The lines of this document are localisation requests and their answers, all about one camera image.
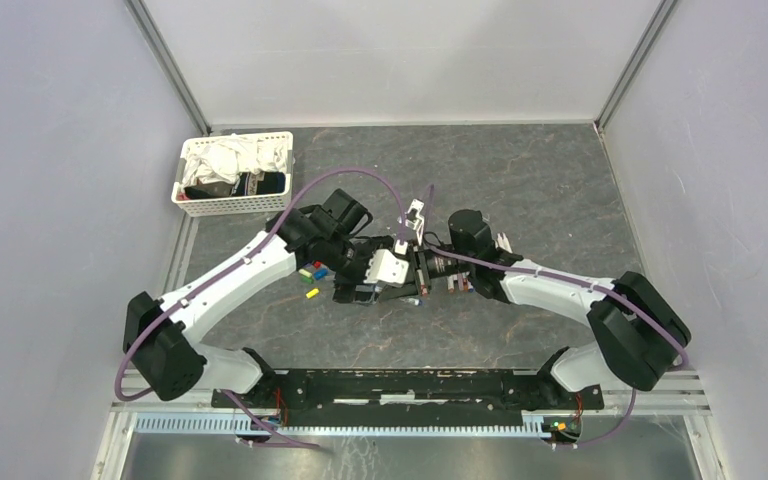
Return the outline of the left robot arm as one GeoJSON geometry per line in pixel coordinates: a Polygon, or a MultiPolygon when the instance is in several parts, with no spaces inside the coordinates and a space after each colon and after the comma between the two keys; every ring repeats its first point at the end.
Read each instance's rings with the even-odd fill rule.
{"type": "Polygon", "coordinates": [[[357,283],[368,261],[353,240],[373,220],[341,189],[324,203],[275,215],[237,253],[196,280],[162,295],[129,300],[122,348],[125,363],[147,383],[147,393],[171,401],[191,389],[228,389],[250,407],[266,405],[273,379],[253,353],[203,344],[204,336],[234,309],[276,281],[320,262],[357,283]]]}

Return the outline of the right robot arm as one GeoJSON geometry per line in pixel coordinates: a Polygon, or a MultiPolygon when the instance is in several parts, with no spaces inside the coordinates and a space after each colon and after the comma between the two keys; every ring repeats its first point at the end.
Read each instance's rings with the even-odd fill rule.
{"type": "Polygon", "coordinates": [[[650,391],[665,373],[689,364],[689,328],[640,273],[627,271],[611,279],[541,266],[516,254],[507,235],[493,233],[478,210],[450,216],[448,245],[426,241],[424,219],[415,209],[399,222],[427,251],[466,271],[482,296],[546,310],[591,330],[593,342],[565,347],[546,363],[549,374],[539,378],[537,392],[551,408],[566,406],[591,385],[611,381],[650,391]]]}

